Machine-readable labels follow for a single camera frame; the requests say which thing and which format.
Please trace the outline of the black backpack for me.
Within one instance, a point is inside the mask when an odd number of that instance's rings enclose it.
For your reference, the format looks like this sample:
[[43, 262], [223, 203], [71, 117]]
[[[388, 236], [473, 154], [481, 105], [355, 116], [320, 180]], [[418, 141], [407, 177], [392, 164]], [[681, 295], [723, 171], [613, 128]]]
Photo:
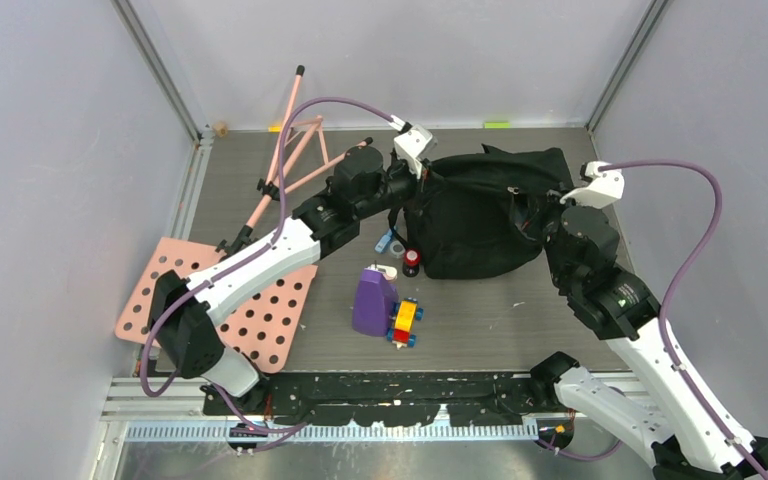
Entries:
[[394, 237], [418, 252], [435, 280], [493, 278], [540, 255], [541, 227], [573, 181], [557, 147], [481, 152], [434, 160], [416, 195], [388, 213]]

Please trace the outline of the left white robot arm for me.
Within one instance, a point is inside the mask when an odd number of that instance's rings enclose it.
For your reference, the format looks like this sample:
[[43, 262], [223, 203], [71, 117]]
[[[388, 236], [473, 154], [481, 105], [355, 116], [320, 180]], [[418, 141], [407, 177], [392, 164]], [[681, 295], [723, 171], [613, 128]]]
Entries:
[[296, 207], [268, 236], [183, 278], [160, 274], [147, 310], [146, 343], [158, 343], [184, 379], [203, 378], [228, 393], [240, 412], [258, 412], [267, 398], [257, 367], [226, 346], [217, 332], [254, 295], [313, 265], [360, 233], [361, 221], [401, 207], [420, 190], [429, 162], [391, 155], [383, 165], [373, 147], [354, 147], [325, 187]]

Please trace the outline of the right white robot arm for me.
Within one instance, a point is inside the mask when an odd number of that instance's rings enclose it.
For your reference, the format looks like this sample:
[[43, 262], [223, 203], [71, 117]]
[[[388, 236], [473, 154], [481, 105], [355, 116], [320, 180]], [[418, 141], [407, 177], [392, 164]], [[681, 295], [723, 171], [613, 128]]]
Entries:
[[631, 448], [657, 479], [748, 479], [768, 472], [768, 438], [755, 436], [721, 402], [680, 349], [643, 280], [616, 261], [618, 232], [600, 210], [554, 206], [541, 224], [553, 285], [574, 316], [636, 375], [648, 410], [556, 352], [534, 366], [531, 397], [592, 419]]

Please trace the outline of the blue correction tape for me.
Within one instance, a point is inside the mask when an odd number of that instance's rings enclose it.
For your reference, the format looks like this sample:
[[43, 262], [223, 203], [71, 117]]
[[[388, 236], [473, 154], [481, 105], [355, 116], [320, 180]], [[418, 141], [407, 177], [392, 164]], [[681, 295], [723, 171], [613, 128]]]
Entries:
[[374, 247], [374, 251], [378, 254], [387, 254], [389, 252], [390, 245], [394, 241], [394, 232], [392, 229], [388, 229], [378, 240]]

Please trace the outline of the clear tape roll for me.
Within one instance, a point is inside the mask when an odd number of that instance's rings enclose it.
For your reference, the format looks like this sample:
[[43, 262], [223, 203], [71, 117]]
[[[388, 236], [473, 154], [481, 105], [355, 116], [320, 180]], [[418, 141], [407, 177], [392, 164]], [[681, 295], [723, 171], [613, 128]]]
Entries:
[[389, 244], [387, 251], [388, 251], [388, 254], [393, 258], [401, 259], [406, 252], [406, 248], [401, 242], [393, 241]]

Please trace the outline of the red cap black bottle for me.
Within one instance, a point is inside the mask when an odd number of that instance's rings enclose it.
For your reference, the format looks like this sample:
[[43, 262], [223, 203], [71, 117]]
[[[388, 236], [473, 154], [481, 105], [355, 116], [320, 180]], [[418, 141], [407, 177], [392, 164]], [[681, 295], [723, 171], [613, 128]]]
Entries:
[[402, 272], [406, 277], [416, 277], [421, 268], [420, 254], [415, 249], [407, 249], [403, 256]]

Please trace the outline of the purple stapler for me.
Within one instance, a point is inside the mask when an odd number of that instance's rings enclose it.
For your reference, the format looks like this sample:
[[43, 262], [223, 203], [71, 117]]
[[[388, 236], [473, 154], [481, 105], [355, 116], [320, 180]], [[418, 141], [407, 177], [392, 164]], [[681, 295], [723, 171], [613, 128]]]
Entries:
[[352, 328], [357, 333], [384, 337], [399, 296], [393, 283], [376, 267], [362, 270], [354, 297]]

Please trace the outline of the colourful toy block car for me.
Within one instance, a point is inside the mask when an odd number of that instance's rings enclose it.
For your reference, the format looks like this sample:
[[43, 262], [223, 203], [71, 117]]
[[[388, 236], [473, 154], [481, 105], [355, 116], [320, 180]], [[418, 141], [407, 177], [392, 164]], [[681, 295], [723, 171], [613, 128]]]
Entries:
[[390, 326], [385, 338], [397, 349], [413, 348], [416, 343], [416, 335], [413, 326], [424, 316], [424, 310], [419, 306], [416, 298], [405, 298], [394, 303], [390, 314]]

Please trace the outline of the pink perforated stand board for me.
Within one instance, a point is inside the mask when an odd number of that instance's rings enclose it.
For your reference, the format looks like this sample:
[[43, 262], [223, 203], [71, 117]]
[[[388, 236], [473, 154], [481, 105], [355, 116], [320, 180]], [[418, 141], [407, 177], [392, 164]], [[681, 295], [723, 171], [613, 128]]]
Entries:
[[[149, 310], [158, 277], [173, 270], [185, 278], [216, 264], [220, 257], [209, 245], [161, 238], [116, 322], [115, 335], [143, 344], [149, 332]], [[234, 310], [217, 327], [219, 337], [227, 346], [247, 355], [262, 372], [279, 372], [288, 360], [317, 273], [318, 267], [310, 265], [278, 279]]]

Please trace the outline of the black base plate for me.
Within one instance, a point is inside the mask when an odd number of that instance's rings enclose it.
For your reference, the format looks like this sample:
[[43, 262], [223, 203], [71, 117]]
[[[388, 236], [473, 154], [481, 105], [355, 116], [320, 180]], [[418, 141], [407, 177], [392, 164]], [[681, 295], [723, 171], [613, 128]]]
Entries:
[[201, 390], [208, 416], [263, 415], [281, 427], [426, 426], [441, 413], [455, 427], [508, 426], [530, 414], [577, 415], [526, 372], [280, 373], [229, 402], [212, 385]]

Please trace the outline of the aluminium frame rail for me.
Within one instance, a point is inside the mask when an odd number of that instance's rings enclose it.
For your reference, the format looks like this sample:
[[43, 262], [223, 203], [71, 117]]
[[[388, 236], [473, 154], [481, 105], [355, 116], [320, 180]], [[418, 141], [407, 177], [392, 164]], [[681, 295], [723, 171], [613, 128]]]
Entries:
[[631, 448], [582, 413], [530, 414], [508, 426], [281, 427], [245, 435], [236, 416], [208, 416], [199, 380], [162, 397], [118, 378], [102, 415], [93, 479], [648, 479]]

